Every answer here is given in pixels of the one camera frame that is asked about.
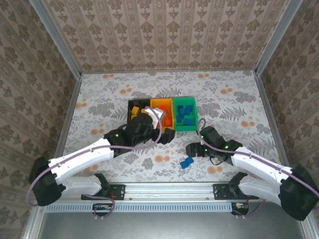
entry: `box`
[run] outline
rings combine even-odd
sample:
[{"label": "box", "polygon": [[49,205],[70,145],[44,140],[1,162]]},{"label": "box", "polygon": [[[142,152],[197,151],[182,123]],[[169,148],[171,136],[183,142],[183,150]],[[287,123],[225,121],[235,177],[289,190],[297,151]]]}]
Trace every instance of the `box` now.
[{"label": "box", "polygon": [[171,121],[170,126],[164,126],[163,131],[165,131],[166,128],[174,128],[175,127],[175,117],[174,117],[174,109],[173,109],[173,100],[172,98],[164,98],[164,99],[151,99],[151,107],[156,108],[162,105],[167,106],[167,112],[169,120]]},{"label": "box", "polygon": [[[178,106],[191,106],[191,112],[189,115],[184,115],[184,118],[181,122],[177,122],[176,117],[179,116]],[[175,130],[176,131],[196,131],[198,124],[198,115],[196,109],[196,102],[194,97],[175,97],[173,98],[173,108],[175,115]],[[185,125],[185,119],[192,120],[192,125]]]},{"label": "box", "polygon": [[141,110],[144,109],[146,106],[151,106],[151,103],[149,99],[129,100],[127,122],[131,121],[131,115],[132,115],[131,110],[133,109],[134,106],[139,107],[141,112]]}]

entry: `metal plate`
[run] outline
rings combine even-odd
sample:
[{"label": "metal plate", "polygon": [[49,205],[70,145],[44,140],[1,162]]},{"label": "metal plate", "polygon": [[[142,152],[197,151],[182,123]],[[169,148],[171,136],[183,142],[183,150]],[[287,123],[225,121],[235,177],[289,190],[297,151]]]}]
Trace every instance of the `metal plate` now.
[{"label": "metal plate", "polygon": [[[96,203],[54,203],[46,213],[91,213]],[[130,203],[116,202],[114,213],[192,213],[192,212],[231,212],[231,203]]]},{"label": "metal plate", "polygon": [[304,239],[301,223],[265,204],[246,219],[230,213],[47,213],[38,239]]}]

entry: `orange bin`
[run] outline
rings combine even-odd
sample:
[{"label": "orange bin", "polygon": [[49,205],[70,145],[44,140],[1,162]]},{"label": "orange bin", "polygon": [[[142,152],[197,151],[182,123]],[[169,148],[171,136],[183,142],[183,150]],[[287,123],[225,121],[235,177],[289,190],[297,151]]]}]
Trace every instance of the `orange bin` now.
[{"label": "orange bin", "polygon": [[174,117],[174,108],[173,108],[173,99],[172,98],[164,98],[164,99],[151,99],[151,107],[152,108],[161,108],[161,106],[167,107],[168,116],[164,116],[162,119],[163,130],[166,128],[175,128],[175,117]]}]

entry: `blue block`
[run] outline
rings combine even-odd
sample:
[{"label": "blue block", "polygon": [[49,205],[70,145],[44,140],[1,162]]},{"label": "blue block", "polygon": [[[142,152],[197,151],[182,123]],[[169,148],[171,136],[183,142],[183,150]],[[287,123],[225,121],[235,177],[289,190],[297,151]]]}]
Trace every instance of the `blue block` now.
[{"label": "blue block", "polygon": [[177,116],[176,120],[177,120],[177,123],[181,123],[182,120],[183,120],[183,117],[182,116]]},{"label": "blue block", "polygon": [[182,116],[182,117],[184,117],[184,115],[185,115],[185,110],[184,110],[184,108],[180,108],[180,109],[179,109],[179,115]]},{"label": "blue block", "polygon": [[193,121],[190,119],[185,119],[184,125],[193,125]]},{"label": "blue block", "polygon": [[190,114],[190,112],[191,112],[191,111],[190,111],[189,109],[186,109],[186,110],[185,110],[185,115],[188,116],[188,115]]},{"label": "blue block", "polygon": [[187,159],[185,159],[185,161],[188,163],[188,164],[191,164],[194,162],[194,159],[192,157],[188,157]]},{"label": "blue block", "polygon": [[185,109],[187,109],[187,110],[189,110],[191,112],[191,106],[186,106]]},{"label": "blue block", "polygon": [[185,168],[189,167],[189,164],[186,161],[181,162],[180,165],[181,165],[182,169],[185,169]]}]

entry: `black plastic housing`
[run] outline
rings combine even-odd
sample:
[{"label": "black plastic housing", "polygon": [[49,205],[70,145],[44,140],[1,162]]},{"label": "black plastic housing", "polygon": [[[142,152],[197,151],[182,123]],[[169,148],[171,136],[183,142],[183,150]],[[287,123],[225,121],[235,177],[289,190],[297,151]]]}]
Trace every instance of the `black plastic housing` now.
[{"label": "black plastic housing", "polygon": [[134,117],[125,128],[126,141],[130,145],[146,142],[151,137],[153,120],[148,114],[139,114]]},{"label": "black plastic housing", "polygon": [[[299,166],[292,170],[292,174],[319,192],[318,187],[305,168]],[[291,177],[282,180],[281,183],[279,198],[282,208],[294,219],[303,221],[318,203],[319,198]]]},{"label": "black plastic housing", "polygon": [[[159,131],[160,129],[157,130],[154,129],[154,131],[158,131],[157,135],[155,135],[155,138],[152,140],[155,141],[159,135]],[[159,143],[161,144],[167,144],[170,143],[175,137],[175,129],[171,129],[171,128],[166,128],[165,132],[161,135],[161,138],[159,139]]]},{"label": "black plastic housing", "polygon": [[139,107],[140,111],[144,109],[146,106],[151,106],[151,100],[150,99],[134,99],[130,100],[128,103],[128,118],[127,123],[131,121],[131,110],[133,107]]},{"label": "black plastic housing", "polygon": [[[48,161],[44,157],[37,158],[29,175],[29,183],[31,184],[48,167]],[[56,183],[55,176],[49,171],[35,184],[33,192],[38,205],[46,206],[58,200],[64,189],[65,187],[62,184],[58,185]]]},{"label": "black plastic housing", "polygon": [[[208,126],[200,131],[203,139],[211,146],[227,151],[235,151],[243,145],[235,140],[225,141],[222,136],[218,134],[214,127]],[[231,161],[232,153],[222,153],[202,145],[201,143],[191,143],[186,146],[186,154],[189,157],[210,157],[217,158],[220,162],[227,162],[233,165]]]},{"label": "black plastic housing", "polygon": [[[111,130],[110,132],[105,134],[103,138],[107,139],[111,145],[130,146],[129,141],[126,138],[125,132],[121,128]],[[123,153],[131,151],[130,149],[122,149],[122,148],[110,148],[110,149],[114,151],[114,157],[117,157]]]},{"label": "black plastic housing", "polygon": [[[106,197],[109,193],[110,190],[110,184],[109,182],[106,180],[106,178],[104,177],[104,175],[102,173],[96,173],[94,174],[101,182],[101,190],[99,192],[97,192],[94,196],[95,197]],[[96,199],[92,199],[90,197],[87,197],[86,195],[81,195],[81,200],[96,200]]]},{"label": "black plastic housing", "polygon": [[244,177],[246,177],[248,174],[247,173],[243,173],[243,172],[239,172],[237,173],[229,182],[229,191],[232,195],[234,196],[239,196],[241,194],[243,194],[238,185],[240,183],[240,180],[242,180]]}]

